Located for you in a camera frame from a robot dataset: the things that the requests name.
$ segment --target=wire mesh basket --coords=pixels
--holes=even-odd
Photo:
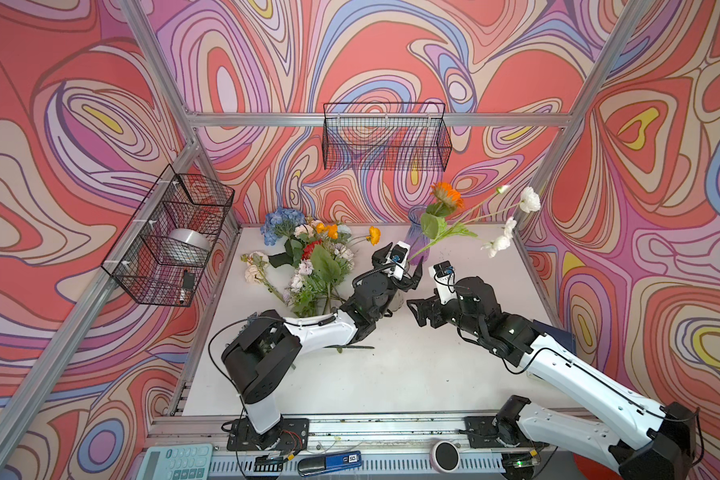
[[[332,102],[323,105],[327,170],[445,170],[451,137],[445,104]]]
[[[170,184],[134,242],[121,259],[102,267],[135,302],[189,306],[235,192],[203,175],[170,172]]]

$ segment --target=white table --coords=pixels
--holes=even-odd
[[[473,228],[486,240],[500,234],[500,226],[496,225]],[[352,229],[356,234],[368,231],[366,226]],[[380,230],[379,245],[362,242],[353,248],[354,276],[370,270],[372,252],[389,242],[403,240],[408,227],[381,226]],[[258,228],[245,228],[235,255],[240,257],[254,250],[278,254],[283,251],[282,240],[267,247]],[[470,237],[452,237],[433,247],[424,264],[421,284],[405,297],[432,296],[435,284],[426,267],[444,260],[454,266],[457,280],[480,276],[491,284],[503,311],[550,323],[514,245],[489,259],[480,250],[480,241]],[[234,259],[208,339],[253,312],[274,308],[283,316],[291,316],[287,307],[265,287],[245,282],[245,268],[239,258]],[[292,274],[290,266],[268,270],[268,277],[276,286],[285,286]],[[340,285],[338,291],[346,298],[352,292],[351,279]],[[238,331],[238,326],[229,328],[212,345],[214,360],[222,369],[221,353]],[[509,374],[499,358],[462,341],[452,325],[436,330],[430,326],[420,328],[405,304],[393,317],[382,318],[376,330],[359,345],[375,349],[343,353],[324,349],[298,358],[296,369],[288,370],[276,391],[282,413],[468,412],[501,408],[510,395],[526,396],[550,408],[580,408],[573,399],[536,377]],[[237,391],[213,367],[204,349],[183,415],[237,416],[241,409]]]

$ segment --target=red flower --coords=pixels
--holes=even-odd
[[[316,240],[312,242],[311,244],[304,247],[304,253],[302,254],[302,260],[309,260],[309,257],[312,256],[312,251],[315,249],[317,245],[322,244],[322,240]]]

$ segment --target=blue hydrangea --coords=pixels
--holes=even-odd
[[[274,245],[281,236],[289,236],[299,225],[307,222],[304,214],[293,208],[280,206],[274,212],[266,215],[261,233],[264,235],[265,245]]]

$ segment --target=purple glass vase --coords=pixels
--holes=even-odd
[[[408,219],[411,221],[411,227],[408,228],[408,234],[405,235],[405,243],[411,246],[411,252],[415,253],[424,248],[429,243],[429,238],[422,232],[422,213],[427,209],[427,205],[415,205],[408,211]],[[429,258],[429,250],[416,255],[410,259],[412,265],[418,262],[425,262]]]

